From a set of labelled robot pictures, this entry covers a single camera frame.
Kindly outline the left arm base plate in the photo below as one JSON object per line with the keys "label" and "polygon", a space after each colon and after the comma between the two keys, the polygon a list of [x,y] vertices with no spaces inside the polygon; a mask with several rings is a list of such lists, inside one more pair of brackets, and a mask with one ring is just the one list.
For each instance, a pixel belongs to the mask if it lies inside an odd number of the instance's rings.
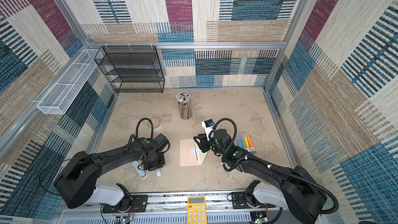
{"label": "left arm base plate", "polygon": [[132,214],[143,213],[146,211],[148,195],[132,195],[127,203],[110,206],[105,204],[102,206],[102,214]]}

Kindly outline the white glue stick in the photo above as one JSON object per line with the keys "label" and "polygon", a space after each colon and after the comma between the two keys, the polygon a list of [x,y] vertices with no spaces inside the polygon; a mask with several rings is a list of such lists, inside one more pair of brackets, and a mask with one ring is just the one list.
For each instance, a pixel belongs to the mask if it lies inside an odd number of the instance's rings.
{"label": "white glue stick", "polygon": [[156,169],[155,174],[156,174],[156,177],[160,177],[162,175],[161,169]]}

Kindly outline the pink lined letter paper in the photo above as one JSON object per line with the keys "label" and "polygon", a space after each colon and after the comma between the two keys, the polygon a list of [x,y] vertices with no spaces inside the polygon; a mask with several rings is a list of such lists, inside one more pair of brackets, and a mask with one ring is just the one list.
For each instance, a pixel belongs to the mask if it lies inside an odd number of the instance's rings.
{"label": "pink lined letter paper", "polygon": [[198,160],[197,147],[195,145],[191,148],[190,153],[195,158],[195,160]]}

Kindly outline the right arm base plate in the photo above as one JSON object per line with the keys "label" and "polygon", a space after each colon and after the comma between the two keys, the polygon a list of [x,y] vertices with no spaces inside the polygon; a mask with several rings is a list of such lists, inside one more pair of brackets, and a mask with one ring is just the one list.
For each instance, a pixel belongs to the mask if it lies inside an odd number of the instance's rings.
{"label": "right arm base plate", "polygon": [[245,192],[232,192],[231,197],[234,209],[257,208],[260,206],[260,203],[253,194],[247,194]]}

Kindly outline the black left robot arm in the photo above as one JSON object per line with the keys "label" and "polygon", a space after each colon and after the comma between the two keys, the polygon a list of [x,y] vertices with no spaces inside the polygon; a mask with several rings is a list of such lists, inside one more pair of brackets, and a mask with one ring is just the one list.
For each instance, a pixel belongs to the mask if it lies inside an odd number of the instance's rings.
{"label": "black left robot arm", "polygon": [[127,163],[141,161],[141,170],[154,171],[165,165],[164,154],[171,143],[163,134],[141,138],[131,134],[125,146],[99,153],[76,153],[54,181],[55,195],[60,196],[70,209],[82,205],[101,204],[115,207],[120,213],[133,208],[130,192],[120,183],[102,185],[102,175]]}

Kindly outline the pink paper envelope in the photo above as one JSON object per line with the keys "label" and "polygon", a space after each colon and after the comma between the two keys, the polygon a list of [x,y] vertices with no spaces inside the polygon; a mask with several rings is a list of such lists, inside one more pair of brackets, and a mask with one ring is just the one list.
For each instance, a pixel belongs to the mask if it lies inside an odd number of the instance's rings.
{"label": "pink paper envelope", "polygon": [[193,139],[180,140],[179,143],[179,166],[200,166],[205,161],[207,153],[203,153]]}

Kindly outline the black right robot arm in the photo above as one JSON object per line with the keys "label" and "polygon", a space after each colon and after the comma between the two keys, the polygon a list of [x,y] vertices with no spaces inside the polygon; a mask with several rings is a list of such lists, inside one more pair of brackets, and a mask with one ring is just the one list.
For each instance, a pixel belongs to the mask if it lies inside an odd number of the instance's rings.
{"label": "black right robot arm", "polygon": [[204,121],[204,134],[193,139],[201,152],[212,151],[221,158],[226,172],[238,170],[251,174],[276,187],[284,196],[286,208],[303,224],[313,224],[319,215],[333,214],[339,209],[337,197],[316,183],[302,167],[281,167],[236,146],[236,123],[230,118],[217,122]]}

